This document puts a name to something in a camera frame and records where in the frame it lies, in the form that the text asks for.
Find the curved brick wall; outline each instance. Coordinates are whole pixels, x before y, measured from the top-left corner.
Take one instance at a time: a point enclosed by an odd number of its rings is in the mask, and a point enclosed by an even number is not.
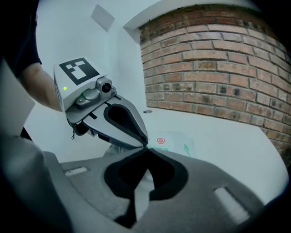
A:
[[[257,125],[291,149],[291,59],[257,13],[196,6],[140,29],[149,107]]]

